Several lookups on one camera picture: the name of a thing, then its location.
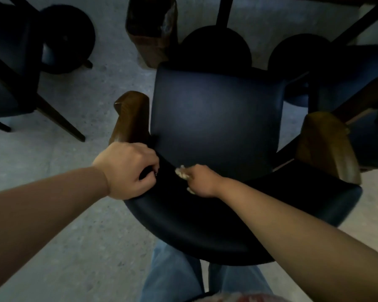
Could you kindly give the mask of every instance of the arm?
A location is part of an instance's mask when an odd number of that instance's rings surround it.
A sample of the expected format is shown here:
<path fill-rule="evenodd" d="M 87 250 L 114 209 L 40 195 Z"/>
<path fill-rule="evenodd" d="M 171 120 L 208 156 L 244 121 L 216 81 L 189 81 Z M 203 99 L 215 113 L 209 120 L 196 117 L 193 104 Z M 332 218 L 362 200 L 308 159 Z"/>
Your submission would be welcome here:
<path fill-rule="evenodd" d="M 146 145 L 115 142 L 93 166 L 0 192 L 0 286 L 57 233 L 97 200 L 129 199 L 156 182 L 154 172 L 139 180 L 158 157 Z"/>
<path fill-rule="evenodd" d="M 227 203 L 314 301 L 378 301 L 378 253 L 331 225 L 208 167 L 186 169 L 199 196 Z"/>

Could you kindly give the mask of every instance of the cloth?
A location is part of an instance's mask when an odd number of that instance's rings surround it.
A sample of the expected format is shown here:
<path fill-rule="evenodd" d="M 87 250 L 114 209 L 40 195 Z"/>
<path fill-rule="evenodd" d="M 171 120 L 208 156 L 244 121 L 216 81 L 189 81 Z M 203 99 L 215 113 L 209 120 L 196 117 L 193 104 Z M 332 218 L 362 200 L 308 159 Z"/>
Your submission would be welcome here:
<path fill-rule="evenodd" d="M 158 241 L 140 302 L 282 302 L 257 266 L 209 265 L 209 292 L 200 260 Z"/>

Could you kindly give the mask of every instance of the person's right arm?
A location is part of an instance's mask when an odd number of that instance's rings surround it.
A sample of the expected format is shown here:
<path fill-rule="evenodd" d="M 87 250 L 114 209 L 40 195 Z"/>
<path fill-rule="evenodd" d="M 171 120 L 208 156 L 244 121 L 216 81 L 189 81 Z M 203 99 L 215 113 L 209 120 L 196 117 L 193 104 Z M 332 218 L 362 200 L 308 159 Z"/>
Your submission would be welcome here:
<path fill-rule="evenodd" d="M 378 252 L 339 229 L 207 166 L 185 170 L 199 196 L 217 197 L 315 302 L 378 302 Z"/>

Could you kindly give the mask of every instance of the gray floor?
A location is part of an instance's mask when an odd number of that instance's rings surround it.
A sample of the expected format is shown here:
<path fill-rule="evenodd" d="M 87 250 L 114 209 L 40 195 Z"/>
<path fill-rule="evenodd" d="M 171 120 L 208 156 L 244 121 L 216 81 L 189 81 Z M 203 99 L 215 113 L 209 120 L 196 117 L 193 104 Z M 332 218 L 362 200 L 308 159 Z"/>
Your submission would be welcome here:
<path fill-rule="evenodd" d="M 64 3 L 84 10 L 97 32 L 93 70 L 42 73 L 39 93 L 87 137 L 76 141 L 39 113 L 4 119 L 0 131 L 0 190 L 90 165 L 106 147 L 116 121 L 113 102 L 125 91 L 152 96 L 155 71 L 138 65 L 125 33 L 128 0 L 29 0 L 41 9 Z M 214 24 L 219 0 L 177 0 L 179 38 Z M 315 33 L 333 39 L 358 9 L 296 0 L 234 0 L 229 27 L 251 46 L 254 66 L 284 38 Z M 285 105 L 281 146 L 300 130 L 302 108 Z M 378 171 L 363 176 L 364 194 L 341 228 L 378 250 Z M 134 301 L 149 268 L 156 239 L 122 202 L 99 201 L 56 236 L 1 289 L 0 301 Z M 306 295 L 275 263 L 262 266 L 273 291 L 293 301 Z"/>

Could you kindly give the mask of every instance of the round black table base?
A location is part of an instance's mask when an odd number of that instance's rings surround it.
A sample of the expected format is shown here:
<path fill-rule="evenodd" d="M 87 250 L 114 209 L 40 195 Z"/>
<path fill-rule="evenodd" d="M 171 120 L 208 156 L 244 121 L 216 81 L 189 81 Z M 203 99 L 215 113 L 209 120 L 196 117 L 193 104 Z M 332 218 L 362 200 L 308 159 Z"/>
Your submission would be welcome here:
<path fill-rule="evenodd" d="M 330 41 L 313 34 L 291 36 L 277 45 L 269 58 L 268 70 L 276 75 L 295 80 L 285 91 L 288 103 L 308 107 L 307 78 L 299 78 L 316 64 L 316 60 L 329 49 Z"/>
<path fill-rule="evenodd" d="M 251 51 L 241 35 L 218 26 L 205 26 L 190 33 L 181 43 L 176 60 L 207 70 L 252 66 Z"/>
<path fill-rule="evenodd" d="M 94 49 L 95 29 L 90 18 L 70 5 L 41 10 L 44 31 L 42 71 L 69 73 L 79 68 Z"/>

